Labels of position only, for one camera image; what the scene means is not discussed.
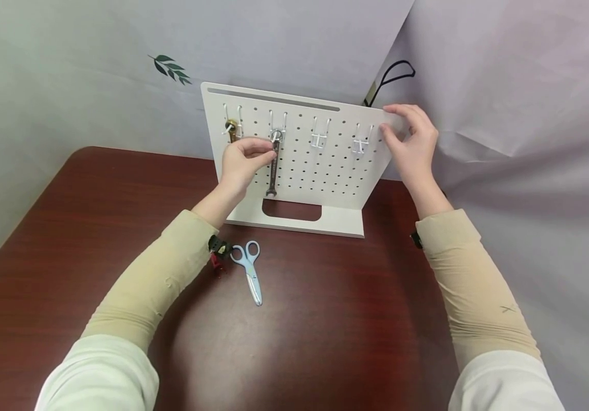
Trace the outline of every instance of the hand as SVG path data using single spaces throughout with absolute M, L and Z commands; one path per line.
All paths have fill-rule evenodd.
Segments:
M 386 145 L 404 185 L 411 190 L 417 182 L 433 181 L 431 159 L 438 139 L 438 130 L 427 114 L 416 105 L 391 104 L 384 111 L 399 114 L 408 121 L 411 136 L 400 141 L 388 124 L 380 125 Z
M 230 144 L 221 159 L 221 181 L 192 212 L 214 228 L 220 228 L 235 206 L 247 194 L 256 171 L 276 157 L 269 140 L 243 138 Z
M 239 139 L 224 151 L 220 186 L 236 195 L 244 196 L 257 170 L 271 163 L 276 155 L 269 140 Z

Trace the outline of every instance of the scissors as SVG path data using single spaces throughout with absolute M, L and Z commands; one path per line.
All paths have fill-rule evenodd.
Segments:
M 256 254 L 251 254 L 249 248 L 255 245 L 257 248 Z M 242 253 L 242 257 L 239 259 L 235 259 L 233 256 L 233 252 L 231 252 L 231 260 L 235 264 L 243 265 L 244 271 L 247 272 L 247 281 L 249 282 L 249 289 L 251 290 L 251 296 L 254 299 L 254 302 L 257 306 L 263 305 L 263 294 L 260 293 L 260 283 L 257 282 L 257 274 L 256 268 L 254 267 L 253 263 L 256 261 L 258 255 L 260 255 L 260 246 L 255 241 L 250 241 L 247 243 L 246 246 L 247 250 L 244 249 L 239 245 L 234 245 L 233 250 L 239 250 Z

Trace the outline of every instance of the red object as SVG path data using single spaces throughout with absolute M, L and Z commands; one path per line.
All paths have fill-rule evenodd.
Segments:
M 224 271 L 224 264 L 221 263 L 221 260 L 219 259 L 219 257 L 217 257 L 216 255 L 211 253 L 211 262 L 212 262 L 212 269 L 214 269 L 215 271 L 217 271 L 217 269 L 219 269 L 219 271 Z

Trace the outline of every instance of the brown table surface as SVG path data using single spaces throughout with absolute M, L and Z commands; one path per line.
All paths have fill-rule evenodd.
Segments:
M 0 410 L 34 407 L 123 269 L 215 183 L 210 160 L 98 147 L 69 158 L 0 249 Z M 205 267 L 151 346 L 156 409 L 446 410 L 458 371 L 408 238 L 414 205 L 382 180 L 363 216 L 365 239 L 224 226 L 228 241 L 260 243 L 264 304 L 239 265 Z

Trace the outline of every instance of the black cord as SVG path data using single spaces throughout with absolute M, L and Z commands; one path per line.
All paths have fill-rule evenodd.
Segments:
M 391 78 L 389 81 L 385 81 L 386 76 L 388 75 L 388 73 L 390 73 L 390 71 L 392 69 L 394 69 L 395 67 L 397 67 L 399 65 L 402 65 L 402 64 L 409 65 L 409 67 L 411 68 L 411 73 L 404 74 L 404 75 L 399 75 L 398 77 Z M 402 79 L 402 78 L 407 78 L 407 77 L 415 77 L 415 69 L 414 69 L 414 66 L 412 66 L 411 63 L 408 62 L 408 61 L 406 61 L 406 60 L 395 61 L 393 64 L 390 65 L 390 67 L 388 68 L 388 70 L 386 70 L 386 73 L 384 73 L 384 77 L 381 78 L 381 83 L 380 83 L 380 85 L 378 85 L 377 90 L 375 91 L 375 94 L 372 96 L 372 100 L 370 100 L 370 102 L 368 103 L 368 99 L 366 97 L 363 100 L 363 104 L 367 105 L 368 107 L 372 107 L 372 104 L 375 102 L 375 99 L 377 98 L 378 91 L 381 90 L 381 86 L 385 86 L 388 83 L 397 81 L 397 80 Z

